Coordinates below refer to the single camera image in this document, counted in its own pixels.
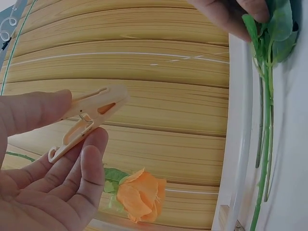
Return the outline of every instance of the flower stem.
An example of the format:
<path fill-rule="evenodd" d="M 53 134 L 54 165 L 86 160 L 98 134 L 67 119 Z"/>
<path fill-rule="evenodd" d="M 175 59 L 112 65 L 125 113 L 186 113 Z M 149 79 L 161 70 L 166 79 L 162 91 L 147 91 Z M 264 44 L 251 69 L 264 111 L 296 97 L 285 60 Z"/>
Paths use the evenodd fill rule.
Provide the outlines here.
<path fill-rule="evenodd" d="M 259 141 L 258 141 L 258 150 L 257 150 L 257 159 L 256 159 L 256 168 L 260 166 L 260 159 L 261 159 L 261 150 L 263 144 L 263 113 L 264 113 L 264 99 L 263 99 L 263 77 L 259 78 L 259 85 L 260 85 L 260 126 L 259 126 Z"/>
<path fill-rule="evenodd" d="M 273 133 L 274 133 L 273 125 L 274 125 L 274 105 L 272 104 L 270 106 L 269 166 L 268 166 L 267 181 L 265 186 L 264 202 L 267 202 L 269 199 L 270 172 L 271 172 L 272 152 L 273 152 Z"/>
<path fill-rule="evenodd" d="M 257 196 L 257 204 L 254 211 L 254 216 L 251 222 L 250 231 L 255 231 L 257 226 L 257 220 L 260 214 L 261 202 L 264 192 L 265 179 L 267 174 L 268 165 L 268 155 L 269 155 L 269 142 L 270 142 L 270 88 L 269 88 L 269 68 L 264 64 L 264 98 L 265 98 L 265 123 L 264 123 L 264 145 L 263 145 L 263 159 L 262 159 L 262 169 L 259 181 L 259 190 Z"/>
<path fill-rule="evenodd" d="M 266 181 L 266 187 L 265 187 L 265 196 L 264 196 L 264 202 L 267 202 L 269 199 L 269 184 L 270 184 L 270 172 L 271 172 L 271 163 L 272 163 L 272 152 L 273 152 L 273 135 L 274 135 L 274 83 L 273 83 L 273 63 L 272 63 L 272 45 L 273 40 L 269 43 L 269 50 L 268 50 L 268 70 L 269 70 L 269 94 L 270 94 L 270 137 L 269 137 L 269 157 L 268 157 L 268 173 L 267 173 L 267 181 Z"/>
<path fill-rule="evenodd" d="M 13 156 L 18 156 L 18 157 L 21 157 L 21 158 L 24 158 L 24 159 L 27 159 L 27 160 L 30 160 L 31 162 L 34 162 L 35 159 L 27 156 L 27 155 L 21 155 L 21 154 L 18 154 L 18 153 L 12 153 L 12 152 L 6 152 L 7 155 L 13 155 Z"/>

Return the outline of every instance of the peach clothespin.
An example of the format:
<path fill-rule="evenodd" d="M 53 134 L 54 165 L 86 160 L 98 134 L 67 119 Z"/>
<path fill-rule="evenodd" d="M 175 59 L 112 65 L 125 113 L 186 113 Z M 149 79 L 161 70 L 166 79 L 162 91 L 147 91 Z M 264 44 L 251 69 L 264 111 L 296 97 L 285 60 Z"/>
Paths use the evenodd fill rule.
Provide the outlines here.
<path fill-rule="evenodd" d="M 50 149 L 48 153 L 49 162 L 57 162 L 128 100 L 128 91 L 123 85 L 106 86 L 73 98 L 70 110 L 60 120 L 77 115 L 81 119 L 64 135 L 63 144 L 60 148 L 52 147 Z"/>

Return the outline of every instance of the wooden plank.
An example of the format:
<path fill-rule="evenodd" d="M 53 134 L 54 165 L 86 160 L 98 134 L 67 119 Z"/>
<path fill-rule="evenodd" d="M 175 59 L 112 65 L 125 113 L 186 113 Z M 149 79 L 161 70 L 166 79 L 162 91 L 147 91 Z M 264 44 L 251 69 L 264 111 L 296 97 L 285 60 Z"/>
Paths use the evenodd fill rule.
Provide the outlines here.
<path fill-rule="evenodd" d="M 43 154 L 61 146 L 75 124 L 62 121 L 9 138 L 9 144 Z M 104 163 L 126 172 L 145 167 L 170 182 L 219 186 L 225 139 L 219 137 L 103 126 L 109 133 Z"/>
<path fill-rule="evenodd" d="M 8 151 L 31 155 L 31 157 L 36 155 L 11 145 L 9 145 Z M 6 155 L 3 167 L 4 169 L 21 168 L 29 163 L 28 160 L 20 157 Z M 164 208 L 155 224 L 210 229 L 217 197 L 218 187 L 167 183 Z M 103 193 L 96 218 L 104 217 L 105 214 L 126 218 L 127 214 L 125 212 L 119 213 L 114 208 L 108 208 L 109 199 L 110 195 Z"/>
<path fill-rule="evenodd" d="M 96 229 L 94 227 L 87 226 L 84 231 L 103 231 L 103 229 Z"/>
<path fill-rule="evenodd" d="M 162 82 L 59 79 L 8 84 L 5 94 L 70 89 L 73 95 L 109 84 L 124 84 L 130 101 L 107 124 L 190 134 L 225 136 L 228 90 Z"/>
<path fill-rule="evenodd" d="M 228 205 L 221 205 L 219 207 L 218 220 L 219 220 L 220 230 L 222 231 L 225 231 L 225 227 L 228 220 L 229 209 L 230 208 Z M 234 231 L 245 231 L 244 227 L 240 224 L 238 220 L 236 221 Z"/>
<path fill-rule="evenodd" d="M 42 11 L 44 15 L 50 13 L 46 8 Z M 29 31 L 19 38 L 14 57 L 65 44 L 128 38 L 228 45 L 228 34 L 196 9 L 130 8 L 83 13 Z"/>
<path fill-rule="evenodd" d="M 182 227 L 171 227 L 149 223 L 132 223 L 125 218 L 112 216 L 106 213 L 98 214 L 99 219 L 92 219 L 89 226 L 97 228 L 99 231 L 200 231 L 208 229 L 190 229 Z"/>
<path fill-rule="evenodd" d="M 108 78 L 227 88 L 228 61 L 228 48 L 213 45 L 161 40 L 97 41 L 14 58 L 7 82 Z M 7 61 L 0 72 L 1 80 L 6 65 Z"/>
<path fill-rule="evenodd" d="M 25 8 L 22 17 L 25 17 L 29 11 L 31 3 L 32 0 Z M 23 33 L 83 13 L 140 7 L 194 9 L 186 0 L 37 0 L 32 8 L 31 16 L 28 18 L 27 24 L 23 29 Z M 24 18 L 19 23 L 17 31 L 19 31 L 23 20 Z"/>
<path fill-rule="evenodd" d="M 24 17 L 26 16 L 26 14 L 28 13 L 28 11 L 30 10 L 30 7 L 31 7 L 31 4 L 33 3 L 34 0 L 28 0 L 28 3 L 27 3 L 27 6 L 25 7 L 24 11 L 23 11 L 23 14 L 21 15 L 21 19 L 20 19 L 20 23 L 19 24 L 22 24 L 23 21 L 24 21 Z M 44 7 L 47 7 L 51 4 L 55 4 L 56 2 L 58 1 L 61 1 L 61 0 L 37 0 L 34 5 L 33 5 L 33 8 L 31 10 L 30 13 L 34 13 L 40 9 L 43 9 Z"/>

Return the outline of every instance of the hand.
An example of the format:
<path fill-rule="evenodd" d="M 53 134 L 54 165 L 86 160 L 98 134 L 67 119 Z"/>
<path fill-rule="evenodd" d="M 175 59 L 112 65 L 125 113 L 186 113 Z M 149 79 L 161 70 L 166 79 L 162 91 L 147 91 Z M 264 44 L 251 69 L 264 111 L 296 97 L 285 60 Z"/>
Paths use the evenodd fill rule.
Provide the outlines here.
<path fill-rule="evenodd" d="M 9 136 L 55 122 L 71 101 L 67 90 L 1 96 L 0 166 Z M 98 128 L 55 164 L 45 154 L 22 169 L 1 170 L 0 230 L 84 230 L 103 192 L 107 140 L 106 131 Z"/>
<path fill-rule="evenodd" d="M 208 19 L 223 30 L 251 41 L 242 21 L 244 13 L 250 14 L 257 22 L 266 23 L 270 14 L 265 0 L 187 0 Z"/>

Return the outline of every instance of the rose petal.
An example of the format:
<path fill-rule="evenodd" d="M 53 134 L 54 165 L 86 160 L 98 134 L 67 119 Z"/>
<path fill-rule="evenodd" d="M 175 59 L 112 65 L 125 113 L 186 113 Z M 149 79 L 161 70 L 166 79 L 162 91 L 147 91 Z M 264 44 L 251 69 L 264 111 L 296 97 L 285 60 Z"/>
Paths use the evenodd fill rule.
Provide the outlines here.
<path fill-rule="evenodd" d="M 139 192 L 127 184 L 119 186 L 116 198 L 128 213 L 134 217 L 138 218 L 152 211 L 151 208 L 142 201 Z"/>
<path fill-rule="evenodd" d="M 137 179 L 139 176 L 142 175 L 143 172 L 144 172 L 144 168 L 141 169 L 141 170 L 139 170 L 138 172 L 136 172 L 136 173 L 134 173 L 134 174 L 128 176 L 128 177 L 125 179 L 125 181 L 122 182 L 122 184 L 131 182 L 131 181 Z"/>
<path fill-rule="evenodd" d="M 134 217 L 134 216 L 131 215 L 131 214 L 128 214 L 128 218 L 129 218 L 132 222 L 134 222 L 134 223 L 138 223 L 138 221 L 141 221 L 140 218 L 137 219 L 136 217 Z"/>
<path fill-rule="evenodd" d="M 148 172 L 143 172 L 137 179 L 127 184 L 140 193 L 142 201 L 149 208 L 153 207 L 158 193 L 158 182 L 154 176 Z"/>
<path fill-rule="evenodd" d="M 157 199 L 155 200 L 155 205 L 157 208 L 157 215 L 159 216 L 162 212 L 163 203 L 165 201 L 166 197 L 166 179 L 157 179 L 158 183 L 158 193 L 157 193 Z"/>
<path fill-rule="evenodd" d="M 154 222 L 156 218 L 157 218 L 157 209 L 156 209 L 156 203 L 154 203 L 153 208 L 152 208 L 152 213 L 142 216 L 141 220 L 148 221 L 148 222 Z"/>

